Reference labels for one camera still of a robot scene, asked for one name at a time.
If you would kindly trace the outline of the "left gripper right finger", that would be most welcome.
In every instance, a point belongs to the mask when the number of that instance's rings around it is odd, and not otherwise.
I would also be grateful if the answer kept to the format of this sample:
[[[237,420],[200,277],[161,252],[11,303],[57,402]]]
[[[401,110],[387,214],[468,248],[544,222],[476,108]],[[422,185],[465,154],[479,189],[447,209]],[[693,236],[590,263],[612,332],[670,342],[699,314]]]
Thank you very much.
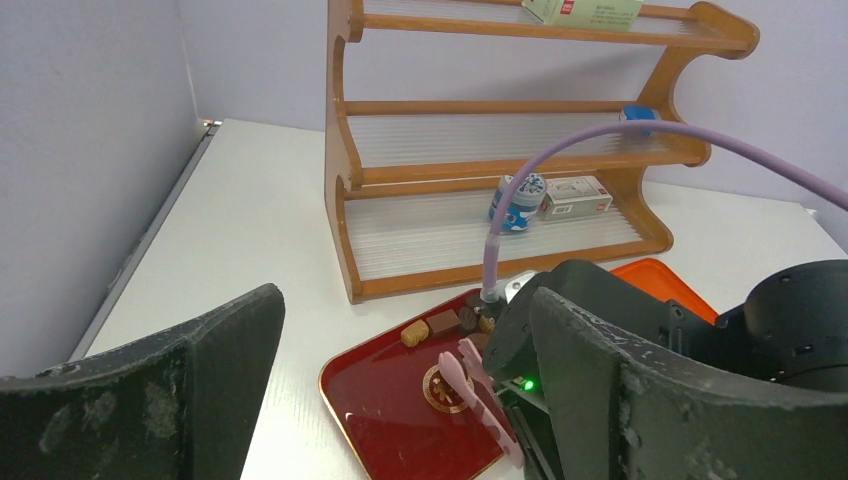
[[[529,313],[567,479],[843,479],[847,397],[729,373],[542,288]]]

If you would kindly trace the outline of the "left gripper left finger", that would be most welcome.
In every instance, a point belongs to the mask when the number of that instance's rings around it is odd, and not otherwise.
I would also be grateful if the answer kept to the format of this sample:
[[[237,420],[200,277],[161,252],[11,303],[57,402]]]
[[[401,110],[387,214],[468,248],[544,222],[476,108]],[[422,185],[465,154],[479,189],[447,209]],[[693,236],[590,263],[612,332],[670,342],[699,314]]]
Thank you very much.
[[[5,479],[237,479],[277,354],[265,284],[120,347],[1,381]]]

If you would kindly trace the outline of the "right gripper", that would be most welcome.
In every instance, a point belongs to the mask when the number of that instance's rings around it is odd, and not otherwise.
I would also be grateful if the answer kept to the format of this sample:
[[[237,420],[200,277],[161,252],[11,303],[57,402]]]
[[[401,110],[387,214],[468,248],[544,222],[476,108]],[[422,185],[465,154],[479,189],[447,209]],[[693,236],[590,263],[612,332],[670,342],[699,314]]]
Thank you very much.
[[[622,449],[621,360],[591,341],[599,320],[673,345],[683,307],[662,301],[585,260],[569,260],[494,305],[482,355],[500,388],[528,479],[618,479]]]

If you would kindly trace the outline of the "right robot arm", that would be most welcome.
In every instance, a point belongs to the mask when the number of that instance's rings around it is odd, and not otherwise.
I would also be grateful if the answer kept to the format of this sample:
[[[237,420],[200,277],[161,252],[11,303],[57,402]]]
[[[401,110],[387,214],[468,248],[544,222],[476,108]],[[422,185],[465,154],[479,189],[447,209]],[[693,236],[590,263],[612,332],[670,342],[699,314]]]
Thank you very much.
[[[483,352],[529,479],[843,479],[847,264],[706,320],[584,260],[495,307]]]

